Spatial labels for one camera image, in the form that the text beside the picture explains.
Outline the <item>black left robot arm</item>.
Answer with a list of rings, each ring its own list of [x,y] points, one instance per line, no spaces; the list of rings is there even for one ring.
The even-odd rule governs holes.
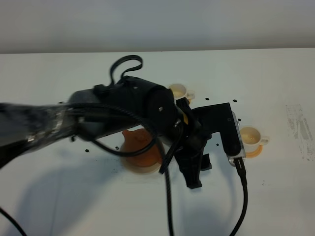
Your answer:
[[[2,103],[0,106],[0,148],[5,166],[14,158],[48,146],[60,139],[78,136],[99,144],[99,138],[142,125],[150,142],[134,151],[100,147],[116,156],[135,157],[152,147],[160,148],[162,137],[170,149],[163,154],[161,173],[175,158],[188,188],[201,187],[199,174],[203,149],[209,139],[187,99],[174,100],[164,86],[131,76],[116,84],[97,85],[75,92],[65,104],[31,106]]]

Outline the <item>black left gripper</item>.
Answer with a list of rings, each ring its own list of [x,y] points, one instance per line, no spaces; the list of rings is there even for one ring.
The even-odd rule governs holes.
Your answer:
[[[175,156],[180,172],[189,189],[202,187],[201,171],[212,169],[209,154],[203,155],[210,138],[201,129],[201,123],[193,114],[187,99],[176,102],[173,93],[161,85],[131,76],[123,76],[117,83],[98,85],[98,103],[104,111],[98,136],[107,136],[142,125],[152,140],[135,152],[119,152],[99,144],[111,154],[134,157],[160,146],[163,138],[171,149],[167,157]]]

